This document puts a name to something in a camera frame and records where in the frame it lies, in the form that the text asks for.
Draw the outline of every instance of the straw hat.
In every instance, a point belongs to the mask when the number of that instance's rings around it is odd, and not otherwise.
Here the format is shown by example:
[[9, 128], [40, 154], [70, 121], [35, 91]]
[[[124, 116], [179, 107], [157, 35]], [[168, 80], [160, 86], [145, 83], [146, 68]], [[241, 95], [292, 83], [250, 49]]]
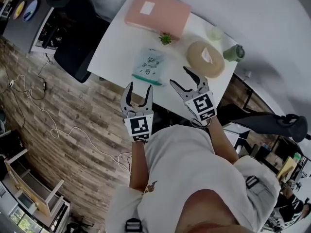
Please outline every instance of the straw hat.
[[223, 56], [209, 43], [196, 41], [187, 51], [190, 66], [209, 78], [218, 77], [225, 68]]

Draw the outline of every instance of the white cable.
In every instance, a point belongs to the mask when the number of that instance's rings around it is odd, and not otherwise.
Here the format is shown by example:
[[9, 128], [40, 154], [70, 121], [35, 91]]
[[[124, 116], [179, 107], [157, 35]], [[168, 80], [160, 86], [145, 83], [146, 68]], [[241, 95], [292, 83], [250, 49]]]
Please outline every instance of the white cable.
[[29, 98], [30, 101], [35, 105], [35, 107], [37, 107], [40, 111], [43, 111], [43, 112], [47, 113], [47, 114], [49, 115], [50, 119], [53, 121], [53, 123], [54, 123], [54, 125], [55, 125], [55, 128], [52, 128], [52, 129], [50, 130], [51, 136], [53, 136], [55, 139], [58, 139], [58, 138], [59, 138], [59, 132], [62, 132], [62, 133], [64, 133], [66, 136], [69, 136], [69, 135], [71, 134], [71, 132], [72, 132], [74, 129], [78, 129], [78, 130], [82, 131], [82, 132], [87, 136], [89, 142], [93, 145], [94, 148], [97, 149], [97, 151], [99, 151], [100, 153], [102, 153], [102, 154], [104, 154], [104, 155], [106, 155], [106, 156], [109, 156], [115, 163], [118, 164], [118, 166], [119, 166], [120, 168], [122, 168], [122, 169], [127, 170], [127, 171], [130, 172], [130, 170], [129, 170], [125, 165], [123, 165], [123, 164], [121, 164], [121, 163], [119, 162], [119, 159], [120, 159], [120, 156], [121, 156], [121, 155], [129, 154], [129, 153], [131, 153], [131, 152], [120, 153], [120, 154], [118, 155], [118, 160], [116, 161], [115, 158], [114, 158], [112, 155], [100, 151], [100, 150], [98, 149], [98, 147], [96, 147], [96, 146], [94, 145], [94, 143], [91, 141], [91, 139], [88, 137], [87, 133], [85, 133], [85, 132], [84, 132], [82, 129], [80, 129], [79, 127], [73, 127], [73, 128], [70, 130], [69, 133], [65, 133], [64, 131], [59, 130], [58, 127], [57, 127], [56, 122], [55, 122], [54, 119], [51, 117], [50, 113], [49, 113], [48, 111], [46, 111], [46, 110], [41, 109], [41, 108], [40, 108], [38, 105], [36, 105], [36, 104], [34, 103], [34, 101], [32, 100], [32, 94], [33, 94], [32, 89], [30, 88], [29, 90], [26, 90], [26, 76], [25, 76], [25, 75], [18, 75], [18, 77], [17, 77], [15, 80], [13, 80], [13, 81], [15, 82], [16, 80], [19, 79], [19, 77], [24, 77], [24, 90], [25, 90], [25, 92], [26, 92], [27, 98]]

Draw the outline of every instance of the white t-shirt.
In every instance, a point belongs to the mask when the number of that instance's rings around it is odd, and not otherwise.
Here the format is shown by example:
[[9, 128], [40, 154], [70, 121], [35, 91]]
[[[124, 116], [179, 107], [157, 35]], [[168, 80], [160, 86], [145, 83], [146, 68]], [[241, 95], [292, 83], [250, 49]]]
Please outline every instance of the white t-shirt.
[[[117, 188], [105, 222], [107, 233], [123, 233], [128, 219], [141, 220], [143, 232], [173, 233], [186, 200], [194, 192], [216, 192], [240, 225], [257, 232], [276, 204], [280, 187], [275, 175], [251, 157], [234, 165], [215, 155], [209, 135], [200, 129], [175, 125], [145, 145], [149, 169], [145, 193]], [[259, 183], [248, 189], [245, 180]]]

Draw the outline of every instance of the green tumbler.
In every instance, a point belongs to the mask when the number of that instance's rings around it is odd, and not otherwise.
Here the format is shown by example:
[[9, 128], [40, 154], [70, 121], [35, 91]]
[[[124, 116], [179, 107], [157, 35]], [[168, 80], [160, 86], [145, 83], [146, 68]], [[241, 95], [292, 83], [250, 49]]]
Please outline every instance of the green tumbler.
[[245, 56], [245, 51], [241, 45], [235, 45], [230, 47], [223, 53], [224, 58], [228, 61], [240, 61]]

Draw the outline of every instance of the white sticker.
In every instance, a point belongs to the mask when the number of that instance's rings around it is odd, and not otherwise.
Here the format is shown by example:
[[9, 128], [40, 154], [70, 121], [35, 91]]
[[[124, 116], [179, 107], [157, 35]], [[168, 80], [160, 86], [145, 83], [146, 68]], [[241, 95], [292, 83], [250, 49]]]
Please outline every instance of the white sticker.
[[150, 15], [150, 13], [152, 12], [152, 9], [154, 8], [155, 3], [154, 2], [148, 2], [146, 1], [144, 3], [144, 5], [142, 6], [140, 12], [142, 14], [146, 14], [146, 15]]
[[202, 56], [202, 58], [203, 58], [206, 62], [213, 64], [212, 58], [211, 58], [210, 54], [208, 53], [207, 48], [204, 48], [204, 49], [203, 49], [203, 52], [202, 52], [201, 56]]

